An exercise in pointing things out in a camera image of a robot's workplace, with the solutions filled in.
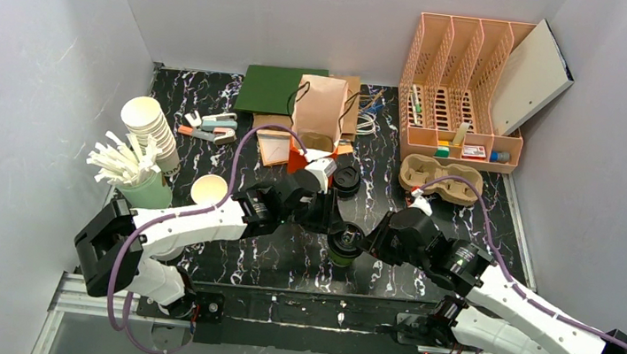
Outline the pulp cup carrier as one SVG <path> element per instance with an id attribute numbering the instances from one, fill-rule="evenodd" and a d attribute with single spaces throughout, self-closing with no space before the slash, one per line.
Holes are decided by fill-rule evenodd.
<path id="1" fill-rule="evenodd" d="M 319 133 L 304 132 L 299 135 L 301 142 L 307 148 L 307 150 L 318 150 L 332 153 L 335 149 L 334 140 L 327 135 L 320 135 Z"/>

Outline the orange paper bag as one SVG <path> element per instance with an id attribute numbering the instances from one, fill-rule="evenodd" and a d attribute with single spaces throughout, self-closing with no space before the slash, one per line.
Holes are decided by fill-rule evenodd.
<path id="1" fill-rule="evenodd" d="M 292 94 L 289 107 L 292 109 L 290 129 L 297 135 L 290 141 L 287 171 L 294 173 L 312 160 L 337 158 L 341 140 L 342 120 L 347 101 L 347 82 L 331 76 L 304 74 L 298 89 Z M 304 132 L 327 135 L 334 140 L 332 153 L 307 150 L 299 135 Z"/>

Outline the single green paper cup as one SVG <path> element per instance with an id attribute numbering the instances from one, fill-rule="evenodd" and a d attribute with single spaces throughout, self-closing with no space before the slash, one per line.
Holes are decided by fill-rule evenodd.
<path id="1" fill-rule="evenodd" d="M 356 256 L 354 256 L 353 254 L 348 254 L 348 255 L 340 254 L 333 250 L 329 250 L 328 254 L 329 254 L 330 262 L 334 266 L 343 267 L 343 268 L 350 266 L 353 263 L 353 261 L 355 261 L 355 259 L 360 256 L 360 254 L 357 254 Z"/>

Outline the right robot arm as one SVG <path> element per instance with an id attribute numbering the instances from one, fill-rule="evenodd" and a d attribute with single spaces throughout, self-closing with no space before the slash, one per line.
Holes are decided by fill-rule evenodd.
<path id="1" fill-rule="evenodd" d="M 448 239 L 420 209 L 388 212 L 359 247 L 451 291 L 430 318 L 458 344 L 493 354 L 627 354 L 626 333 L 570 325 L 560 309 L 508 279 L 493 255 Z"/>

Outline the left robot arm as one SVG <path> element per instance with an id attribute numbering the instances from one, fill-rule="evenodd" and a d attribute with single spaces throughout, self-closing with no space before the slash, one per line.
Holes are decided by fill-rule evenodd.
<path id="1" fill-rule="evenodd" d="M 74 237 L 81 274 L 91 297 L 131 291 L 164 306 L 194 296 L 185 271 L 165 260 L 192 244 L 270 235 L 291 222 L 315 234 L 345 228 L 337 192 L 299 170 L 228 196 L 220 206 L 130 208 L 114 199 Z"/>

